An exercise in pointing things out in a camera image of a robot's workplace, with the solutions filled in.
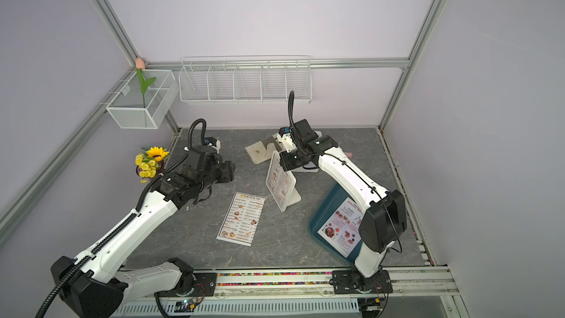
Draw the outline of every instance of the green stem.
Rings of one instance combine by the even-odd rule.
[[[141,72],[141,69],[137,70],[137,77],[139,78],[139,85],[143,88],[145,78],[143,77],[143,73]],[[141,96],[143,96],[143,108],[145,108],[145,92],[142,92]]]

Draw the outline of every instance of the gray marble table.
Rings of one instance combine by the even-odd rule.
[[[166,219],[131,254],[128,268],[153,266],[169,258],[178,257],[195,269],[219,269],[242,267],[316,267],[347,266],[310,238],[308,221],[320,202],[334,186],[335,180],[325,172],[295,172],[296,189],[302,200],[280,212],[265,178],[269,161],[253,164],[245,147],[273,135],[276,130],[208,130],[206,136],[216,137],[222,143],[220,153],[224,160],[236,164],[235,180],[212,187],[212,196],[197,205],[189,203]],[[386,158],[383,145],[375,129],[324,129],[340,147],[352,152],[351,160],[369,177],[388,189],[396,184]],[[198,140],[200,131],[194,133]],[[170,164],[184,153],[187,131],[183,130],[177,146],[171,154]],[[265,196],[255,238],[250,247],[216,239],[225,214],[235,192]],[[403,252],[391,251],[385,258],[385,266],[420,266],[416,238],[410,227],[401,234]]]

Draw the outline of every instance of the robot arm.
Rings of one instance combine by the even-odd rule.
[[[203,123],[203,134],[206,130],[203,120],[196,121],[191,130],[197,122]],[[214,183],[233,180],[235,165],[222,160],[219,141],[202,138],[202,145],[192,147],[191,144],[185,148],[185,157],[175,165],[183,163],[179,172],[172,172],[173,166],[157,181],[149,183],[142,204],[120,223],[73,259],[63,256],[51,267],[57,284],[53,292],[57,294],[60,290],[61,299],[80,317],[109,317],[131,300],[172,289],[188,293],[195,286],[193,268],[178,258],[151,268],[120,271],[133,250],[166,218],[188,201],[195,204],[206,200],[199,199],[199,194],[209,190],[209,197]],[[48,296],[37,316],[45,314],[48,300],[53,298],[51,294]]]
[[[285,148],[280,164],[289,171],[310,161],[331,175],[361,208],[364,216],[359,226],[361,250],[355,260],[357,279],[354,284],[360,291],[374,287],[386,251],[398,235],[406,230],[406,207],[403,195],[388,191],[371,180],[351,160],[335,140],[318,135],[306,120],[294,123],[292,117],[294,92],[289,95],[290,126],[281,128],[277,139]]]

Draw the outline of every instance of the white wire basket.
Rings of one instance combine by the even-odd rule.
[[[145,102],[134,70],[106,106],[106,110],[122,129],[158,129],[179,93],[179,85],[172,70],[146,69],[142,73],[145,80],[156,78],[145,91]]]
[[[189,104],[285,102],[294,90],[296,102],[312,101],[310,60],[304,56],[182,58],[180,99]]]

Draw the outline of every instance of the menu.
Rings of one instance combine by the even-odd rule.
[[[280,211],[285,211],[289,204],[290,196],[294,191],[296,178],[292,172],[283,169],[280,166],[280,155],[274,151],[271,158],[271,165],[267,172],[267,188],[271,191],[275,202],[279,206]]]
[[[361,209],[355,201],[347,198],[318,230],[318,234],[347,258],[361,242],[359,235],[361,220],[363,220]]]
[[[216,239],[250,246],[265,199],[262,196],[236,193]]]

